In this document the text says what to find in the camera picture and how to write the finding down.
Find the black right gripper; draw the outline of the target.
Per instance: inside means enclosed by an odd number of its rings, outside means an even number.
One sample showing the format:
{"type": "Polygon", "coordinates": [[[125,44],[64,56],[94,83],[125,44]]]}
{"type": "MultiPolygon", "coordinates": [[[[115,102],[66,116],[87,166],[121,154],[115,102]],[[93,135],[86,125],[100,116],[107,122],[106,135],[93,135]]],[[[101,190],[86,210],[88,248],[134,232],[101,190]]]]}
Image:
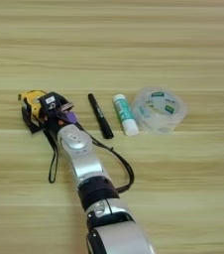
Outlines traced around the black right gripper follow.
{"type": "Polygon", "coordinates": [[[40,122],[40,110],[22,108],[22,117],[31,133],[37,133],[44,128],[54,137],[59,130],[69,124],[76,124],[77,118],[72,111],[74,104],[56,92],[49,92],[43,96],[43,117],[45,126],[40,122]]]}

